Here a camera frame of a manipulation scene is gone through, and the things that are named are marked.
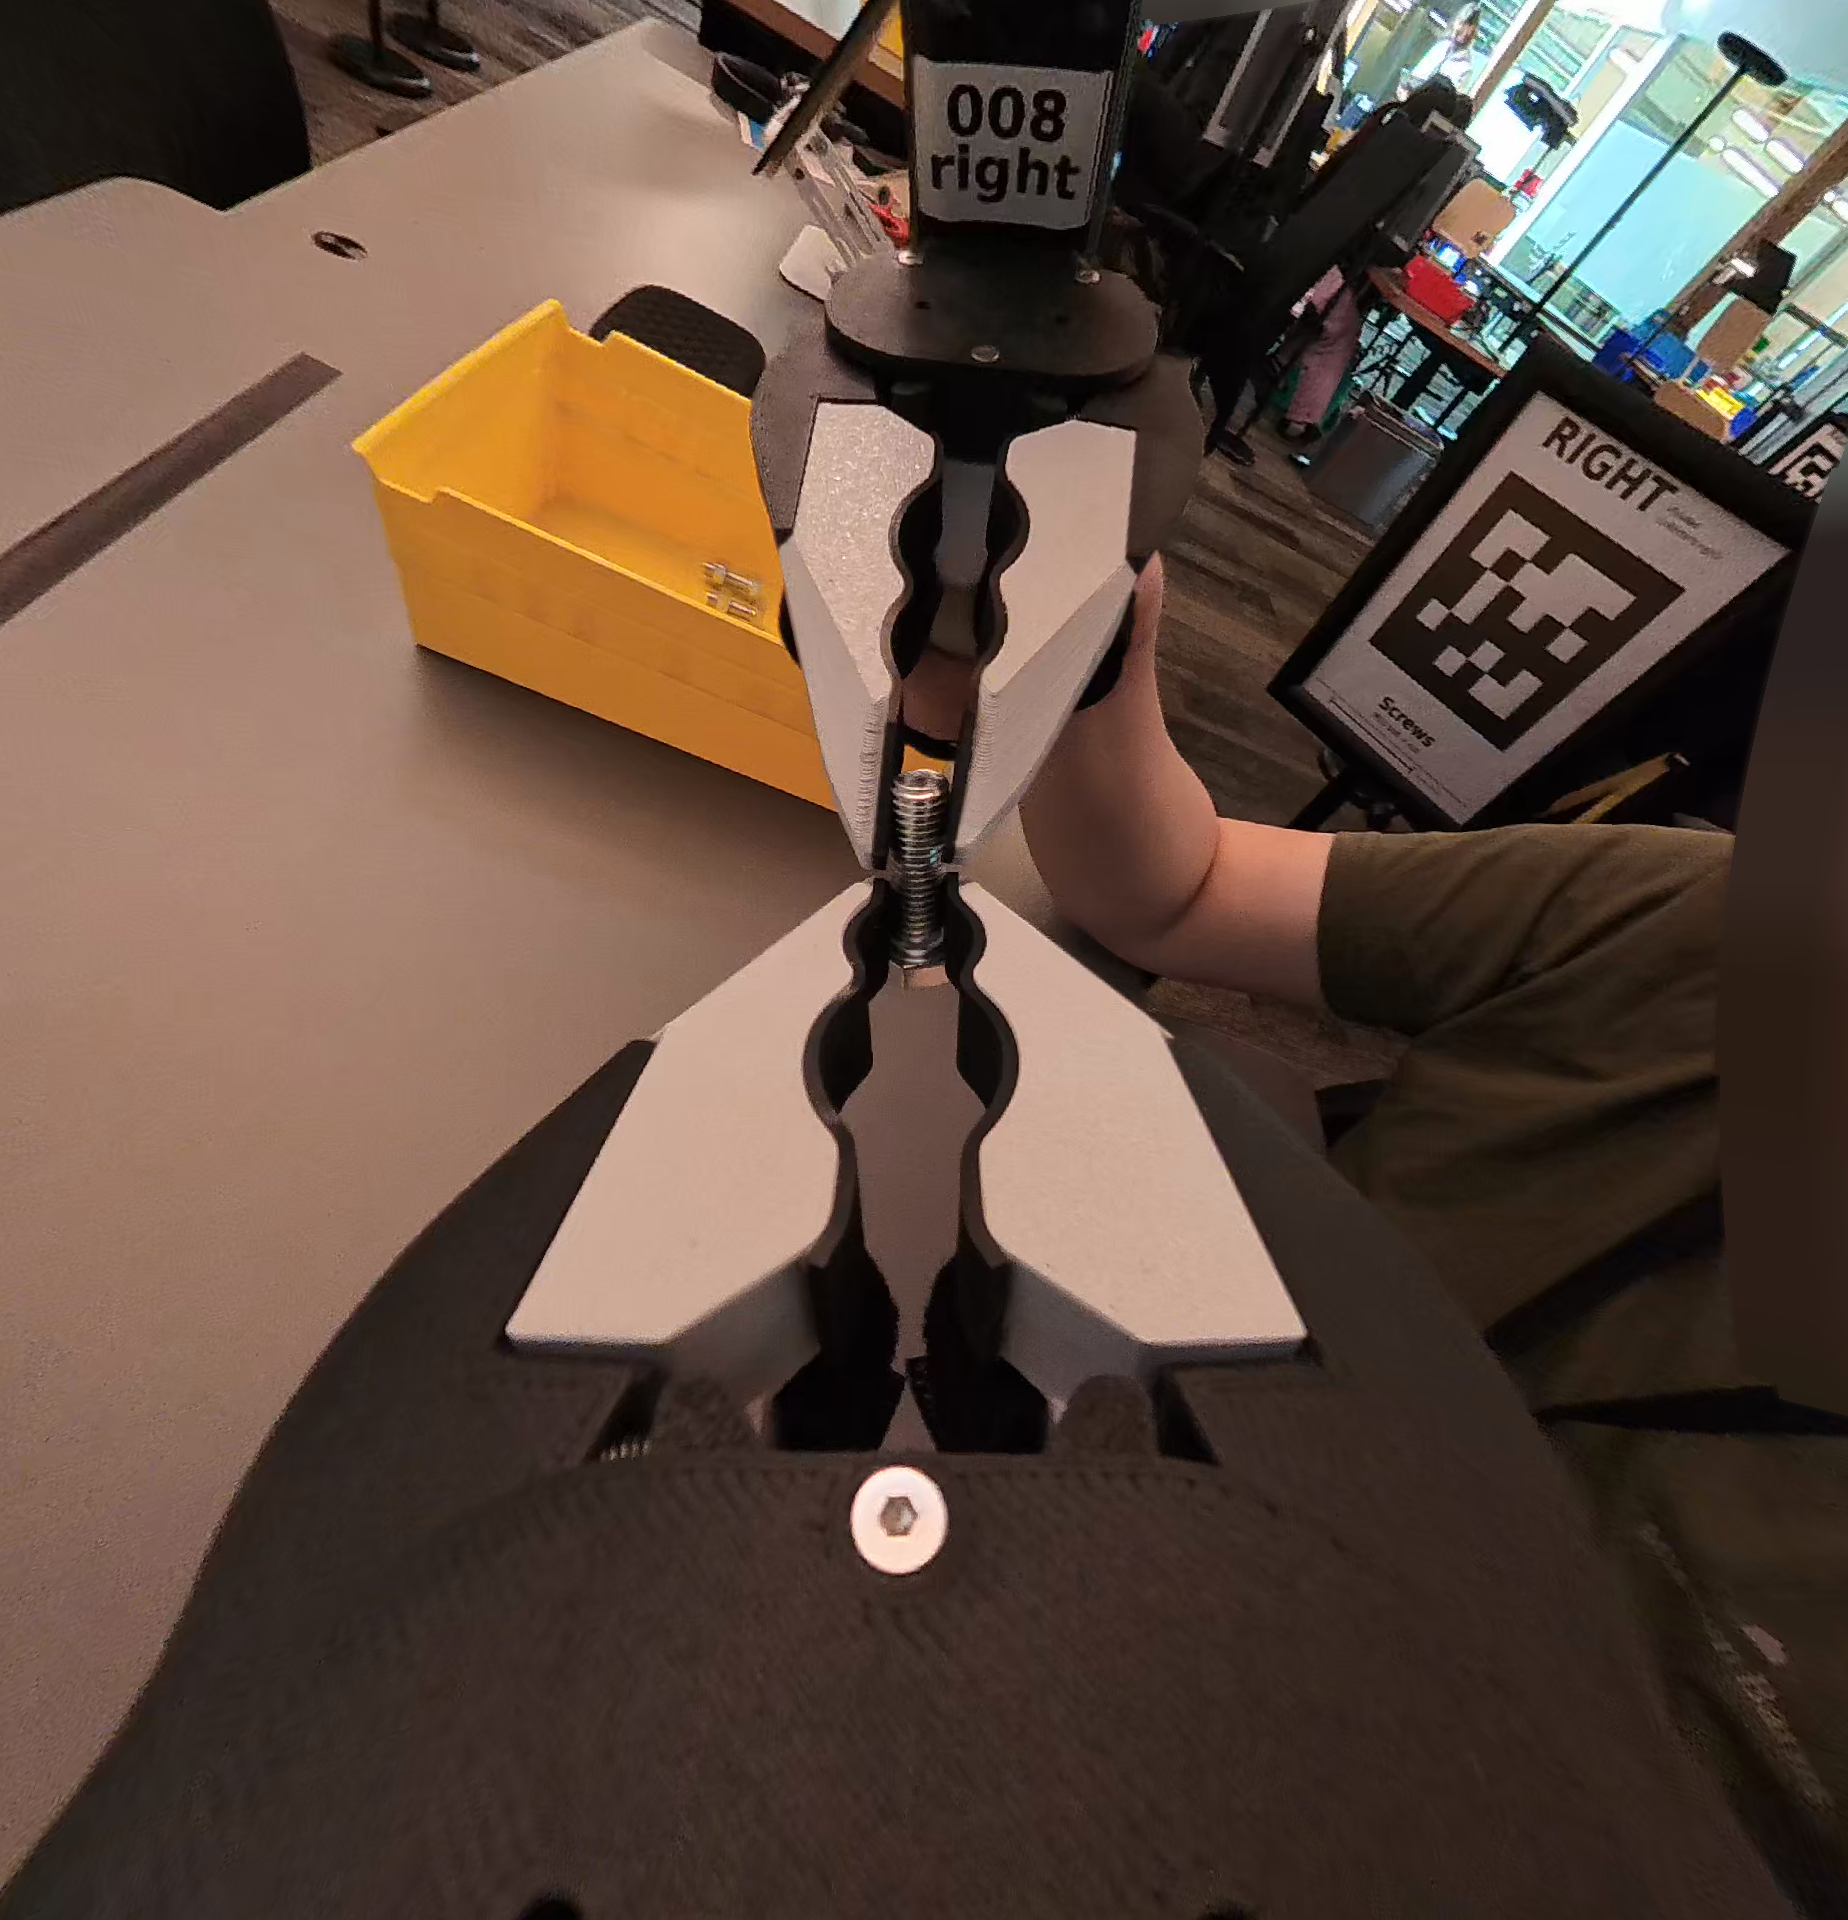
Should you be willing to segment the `yellow plastic bin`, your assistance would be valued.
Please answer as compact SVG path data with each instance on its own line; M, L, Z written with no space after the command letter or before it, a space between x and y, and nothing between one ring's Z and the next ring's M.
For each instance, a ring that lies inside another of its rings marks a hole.
M743 395L537 298L357 458L416 646L834 806Z

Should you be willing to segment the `grey trash bin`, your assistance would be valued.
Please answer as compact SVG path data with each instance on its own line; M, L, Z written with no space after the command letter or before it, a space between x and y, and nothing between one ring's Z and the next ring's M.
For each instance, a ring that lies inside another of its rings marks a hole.
M1411 423L1382 395L1357 395L1303 458L1303 488L1326 512L1382 536L1436 467L1441 467L1436 425Z

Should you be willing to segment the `black leaning panel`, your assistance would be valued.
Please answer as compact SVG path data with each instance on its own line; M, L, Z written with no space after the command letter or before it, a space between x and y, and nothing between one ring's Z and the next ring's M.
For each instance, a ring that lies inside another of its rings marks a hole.
M89 184L235 206L304 166L263 0L0 0L0 216Z

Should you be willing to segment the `person's right hand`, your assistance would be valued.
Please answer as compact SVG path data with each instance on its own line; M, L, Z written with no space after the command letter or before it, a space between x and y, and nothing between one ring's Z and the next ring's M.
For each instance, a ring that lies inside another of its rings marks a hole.
M937 590L923 660L905 678L905 720L933 743L956 743L986 678L986 604L976 590Z

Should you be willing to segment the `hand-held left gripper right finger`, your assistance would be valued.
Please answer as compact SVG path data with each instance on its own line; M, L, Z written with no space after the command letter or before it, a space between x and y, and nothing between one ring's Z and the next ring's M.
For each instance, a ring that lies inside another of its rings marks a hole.
M923 1320L926 1411L1060 1411L1083 1380L1285 1364L1303 1311L1170 1038L986 885L947 885L956 1242Z

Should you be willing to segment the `black pad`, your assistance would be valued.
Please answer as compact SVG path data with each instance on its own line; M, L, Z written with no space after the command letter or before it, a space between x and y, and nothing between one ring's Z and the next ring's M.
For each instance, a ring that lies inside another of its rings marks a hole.
M632 338L736 395L757 395L766 384L766 343L752 324L714 314L705 298L666 289L666 280L636 280L629 289L612 305L601 305L601 317L588 324L588 338Z

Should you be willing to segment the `person in olive shirt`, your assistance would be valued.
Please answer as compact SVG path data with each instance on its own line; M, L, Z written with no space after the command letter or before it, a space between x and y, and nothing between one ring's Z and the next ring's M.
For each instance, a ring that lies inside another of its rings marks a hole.
M1848 1417L1756 1380L1720 1265L1732 836L1334 836L1321 1003L1403 1038L1334 1139L1570 1467L1691 1758L1848 1912Z

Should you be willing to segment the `framed marker sign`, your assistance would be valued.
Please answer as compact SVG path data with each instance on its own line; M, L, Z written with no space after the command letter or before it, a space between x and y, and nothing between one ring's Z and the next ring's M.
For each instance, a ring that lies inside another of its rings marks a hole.
M1660 755L1740 771L1812 519L1640 391L1521 352L1269 678L1341 767L1303 822L1495 826Z

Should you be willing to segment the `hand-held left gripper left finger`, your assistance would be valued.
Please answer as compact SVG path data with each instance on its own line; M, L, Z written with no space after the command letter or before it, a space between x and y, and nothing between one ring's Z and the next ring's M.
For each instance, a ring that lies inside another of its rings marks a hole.
M671 1018L632 1072L508 1342L778 1402L818 1366L898 1403L898 1299L866 1251L843 1098L868 1072L889 885L860 879Z

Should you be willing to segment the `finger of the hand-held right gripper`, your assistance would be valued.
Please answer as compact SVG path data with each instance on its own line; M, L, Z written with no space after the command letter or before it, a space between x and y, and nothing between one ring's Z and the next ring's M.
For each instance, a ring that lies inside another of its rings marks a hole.
M1060 423L1006 439L986 576L966 590L976 687L950 771L947 866L973 866L1075 718L1125 596L1141 431Z
M866 872L889 859L905 678L937 612L937 439L875 401L818 401L782 542L782 609L818 767Z

